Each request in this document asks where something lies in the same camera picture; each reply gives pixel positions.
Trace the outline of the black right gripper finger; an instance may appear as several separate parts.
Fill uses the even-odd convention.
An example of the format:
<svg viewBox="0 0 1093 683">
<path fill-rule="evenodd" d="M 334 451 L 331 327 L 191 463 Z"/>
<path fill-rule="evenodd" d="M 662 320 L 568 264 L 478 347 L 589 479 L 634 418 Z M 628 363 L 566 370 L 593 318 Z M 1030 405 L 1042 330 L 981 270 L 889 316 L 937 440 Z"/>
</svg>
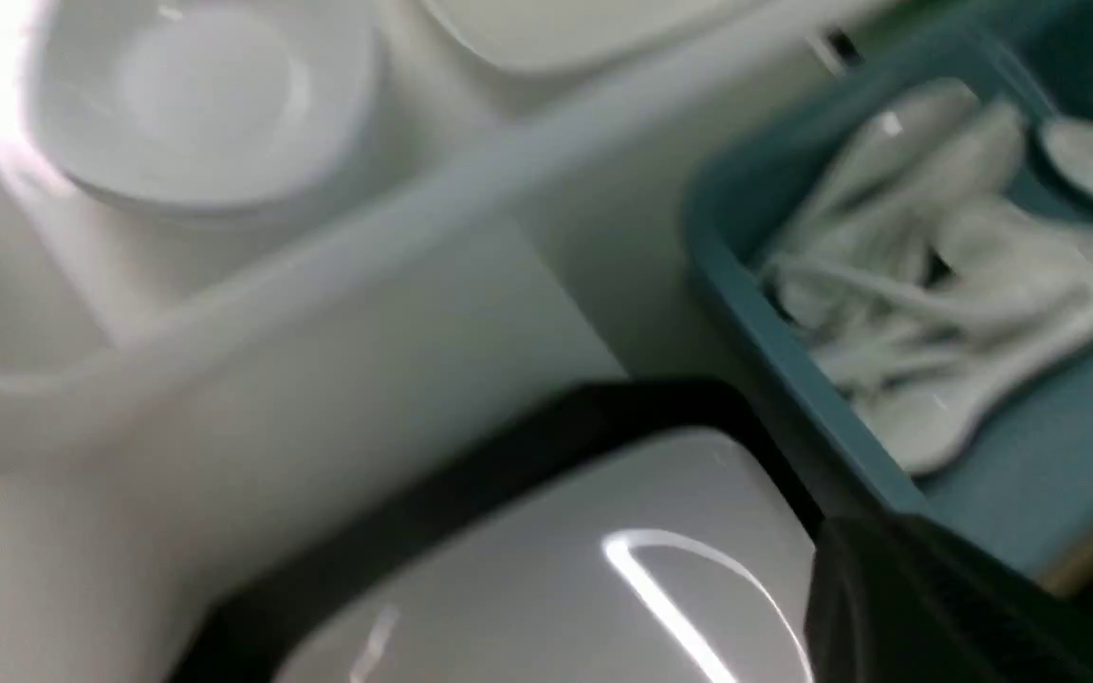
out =
<svg viewBox="0 0 1093 683">
<path fill-rule="evenodd" d="M 816 682 L 1093 682 L 1093 619 L 922 516 L 828 516 L 804 638 Z"/>
</svg>

